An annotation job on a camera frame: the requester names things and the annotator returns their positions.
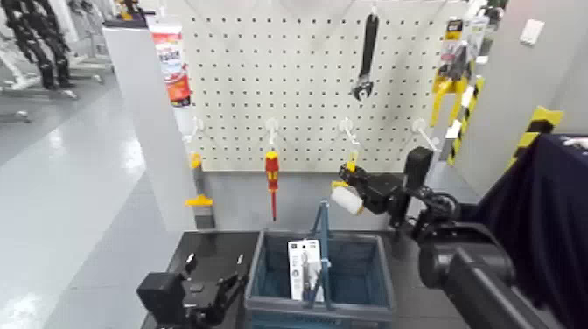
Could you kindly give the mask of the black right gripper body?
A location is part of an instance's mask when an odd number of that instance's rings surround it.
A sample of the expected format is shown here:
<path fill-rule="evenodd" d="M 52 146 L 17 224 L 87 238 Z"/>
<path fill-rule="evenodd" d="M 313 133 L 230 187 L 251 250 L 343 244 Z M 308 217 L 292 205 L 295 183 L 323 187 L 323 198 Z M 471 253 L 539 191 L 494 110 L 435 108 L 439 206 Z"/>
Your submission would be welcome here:
<path fill-rule="evenodd" d="M 373 214 L 405 215 L 407 194 L 402 173 L 377 173 L 367 176 L 365 208 Z"/>

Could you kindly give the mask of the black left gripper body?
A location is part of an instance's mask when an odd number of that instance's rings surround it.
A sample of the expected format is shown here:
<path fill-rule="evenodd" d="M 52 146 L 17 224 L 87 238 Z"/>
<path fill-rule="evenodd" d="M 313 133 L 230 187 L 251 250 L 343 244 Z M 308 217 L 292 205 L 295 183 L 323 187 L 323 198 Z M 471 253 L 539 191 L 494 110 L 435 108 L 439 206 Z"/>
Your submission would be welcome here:
<path fill-rule="evenodd" d="M 217 305 L 219 287 L 213 282 L 188 283 L 184 307 L 186 328 L 215 328 L 223 321 L 223 310 Z"/>

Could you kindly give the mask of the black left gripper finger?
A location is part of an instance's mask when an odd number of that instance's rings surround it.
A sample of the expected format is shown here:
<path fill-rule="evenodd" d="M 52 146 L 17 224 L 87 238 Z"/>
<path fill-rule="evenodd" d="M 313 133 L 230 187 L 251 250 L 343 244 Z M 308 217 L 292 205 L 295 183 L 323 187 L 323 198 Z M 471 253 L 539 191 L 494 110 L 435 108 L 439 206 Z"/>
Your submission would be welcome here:
<path fill-rule="evenodd" d="M 194 253 L 191 253 L 185 260 L 185 265 L 182 269 L 182 277 L 185 281 L 192 280 L 192 273 L 195 268 L 198 266 L 198 259 L 196 258 Z"/>
<path fill-rule="evenodd" d="M 231 305 L 244 291 L 247 284 L 247 264 L 244 255 L 239 255 L 234 265 L 236 270 L 233 274 L 217 281 L 214 298 L 216 305 Z"/>

